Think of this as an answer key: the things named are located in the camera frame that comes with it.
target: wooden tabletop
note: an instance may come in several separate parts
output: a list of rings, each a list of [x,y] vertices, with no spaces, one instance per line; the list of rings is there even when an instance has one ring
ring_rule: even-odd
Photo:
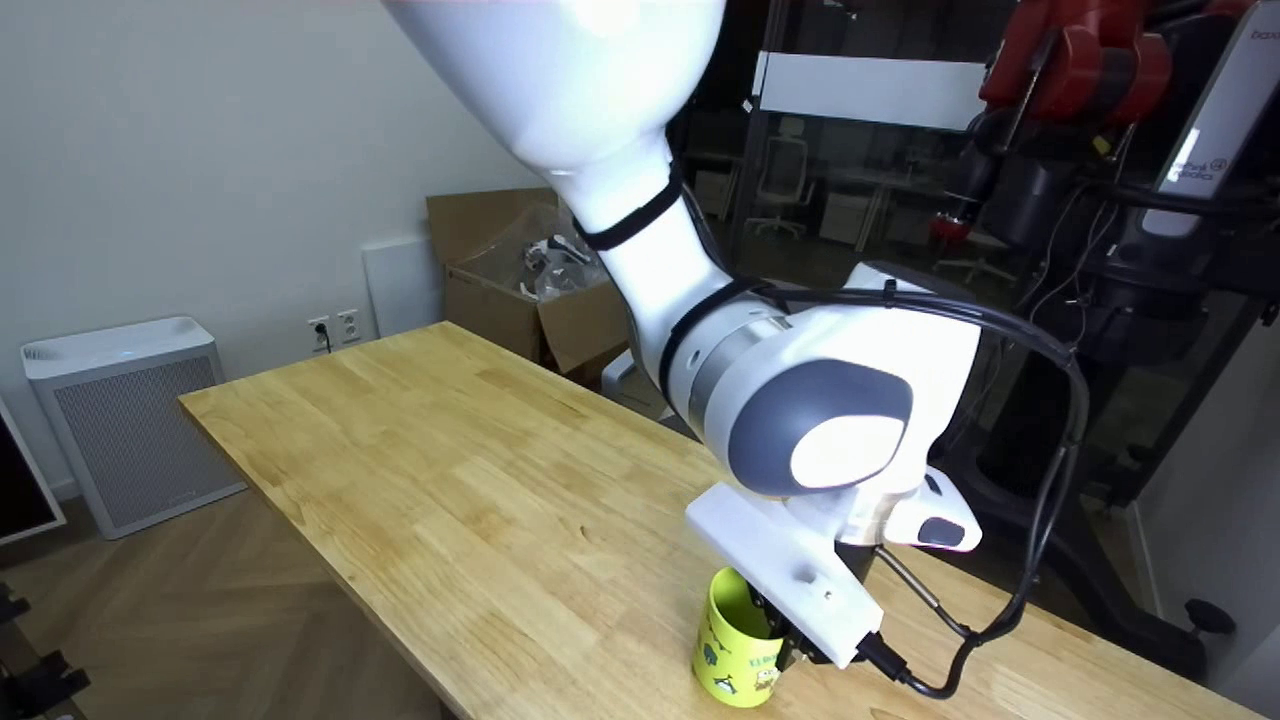
[[[689,674],[718,462],[453,326],[183,395],[245,475],[459,718],[740,718]],[[1003,601],[904,552],[971,624]],[[954,637],[873,567],[883,637],[942,680]],[[758,718],[1249,718],[1049,613],[957,700],[797,663]]]

